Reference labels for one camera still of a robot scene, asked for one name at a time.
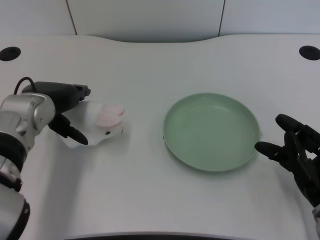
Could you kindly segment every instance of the stuffed bunny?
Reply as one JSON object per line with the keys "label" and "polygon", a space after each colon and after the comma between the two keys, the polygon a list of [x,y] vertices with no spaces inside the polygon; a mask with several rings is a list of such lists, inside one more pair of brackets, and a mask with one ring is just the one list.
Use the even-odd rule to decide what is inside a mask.
{"label": "stuffed bunny", "polygon": [[[75,108],[63,113],[71,126],[79,130],[88,140],[88,146],[95,146],[102,140],[122,133],[122,105],[103,104],[95,101],[81,101]],[[69,148],[83,146],[70,137],[61,139]]]}

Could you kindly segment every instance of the pink ear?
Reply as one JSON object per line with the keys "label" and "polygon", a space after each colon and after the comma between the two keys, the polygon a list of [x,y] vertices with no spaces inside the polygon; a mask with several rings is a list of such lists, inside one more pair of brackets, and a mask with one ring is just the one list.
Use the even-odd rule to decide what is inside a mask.
{"label": "pink ear", "polygon": [[96,125],[102,128],[114,128],[121,123],[121,117],[112,113],[100,112],[96,118]]}
{"label": "pink ear", "polygon": [[124,109],[124,106],[120,104],[104,104],[101,108],[101,112],[120,116],[124,114],[125,109]]}

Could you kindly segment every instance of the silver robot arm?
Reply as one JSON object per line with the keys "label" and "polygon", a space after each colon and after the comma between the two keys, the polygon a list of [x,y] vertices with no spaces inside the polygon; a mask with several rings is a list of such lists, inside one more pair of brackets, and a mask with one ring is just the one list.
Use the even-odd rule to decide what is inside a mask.
{"label": "silver robot arm", "polygon": [[40,93],[9,95],[0,107],[0,240],[17,240],[30,206],[19,193],[20,172],[35,137],[55,117],[50,97]]}
{"label": "silver robot arm", "polygon": [[[31,85],[17,95],[19,85],[29,80]],[[87,138],[62,115],[90,94],[85,85],[57,82],[33,82],[22,78],[14,94],[0,106],[0,240],[18,240],[30,215],[30,206],[19,193],[21,171],[35,137],[48,125],[64,138],[70,137],[87,145]]]}

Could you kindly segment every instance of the black cable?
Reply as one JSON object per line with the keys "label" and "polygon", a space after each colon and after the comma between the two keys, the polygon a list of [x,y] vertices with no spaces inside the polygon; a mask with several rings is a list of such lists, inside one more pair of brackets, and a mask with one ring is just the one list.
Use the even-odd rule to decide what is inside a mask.
{"label": "black cable", "polygon": [[17,95],[18,89],[19,89],[21,83],[22,83],[24,80],[28,80],[28,81],[31,83],[31,87],[32,87],[32,90],[33,90],[34,93],[37,92],[37,88],[36,88],[36,85],[35,85],[34,81],[32,81],[32,79],[31,79],[30,77],[25,76],[25,77],[21,78],[21,79],[18,81],[18,83],[16,84],[15,89],[14,89],[14,93],[13,93],[14,95]]}

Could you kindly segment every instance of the black circular hole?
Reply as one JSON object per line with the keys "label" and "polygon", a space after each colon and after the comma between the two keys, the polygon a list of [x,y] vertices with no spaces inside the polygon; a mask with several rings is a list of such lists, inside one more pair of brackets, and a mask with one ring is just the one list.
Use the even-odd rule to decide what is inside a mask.
{"label": "black circular hole", "polygon": [[10,46],[0,51],[0,60],[4,62],[12,61],[19,57],[20,54],[20,48],[16,46]]}
{"label": "black circular hole", "polygon": [[320,59],[320,50],[314,46],[303,46],[299,49],[299,53],[308,60],[315,61]]}

